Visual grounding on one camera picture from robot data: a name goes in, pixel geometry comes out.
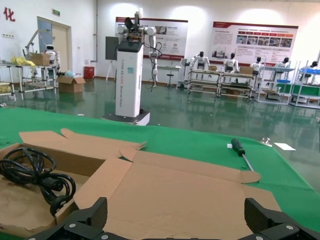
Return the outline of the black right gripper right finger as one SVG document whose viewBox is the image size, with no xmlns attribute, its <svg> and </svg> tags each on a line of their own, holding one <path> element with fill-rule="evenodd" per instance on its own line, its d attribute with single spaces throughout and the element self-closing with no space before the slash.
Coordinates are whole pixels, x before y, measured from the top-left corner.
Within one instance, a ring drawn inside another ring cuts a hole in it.
<svg viewBox="0 0 320 240">
<path fill-rule="evenodd" d="M 254 198 L 244 201 L 244 219 L 252 234 L 244 240 L 320 240 L 320 233 L 302 226 L 282 211 L 264 208 Z"/>
</svg>

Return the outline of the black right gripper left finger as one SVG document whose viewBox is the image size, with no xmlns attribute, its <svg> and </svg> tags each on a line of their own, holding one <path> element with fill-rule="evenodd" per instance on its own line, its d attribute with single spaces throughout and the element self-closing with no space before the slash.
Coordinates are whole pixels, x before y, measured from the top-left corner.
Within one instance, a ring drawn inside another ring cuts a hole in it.
<svg viewBox="0 0 320 240">
<path fill-rule="evenodd" d="M 108 217 L 106 197 L 91 207 L 74 210 L 58 225 L 27 237 L 27 240 L 95 240 L 103 235 Z"/>
</svg>

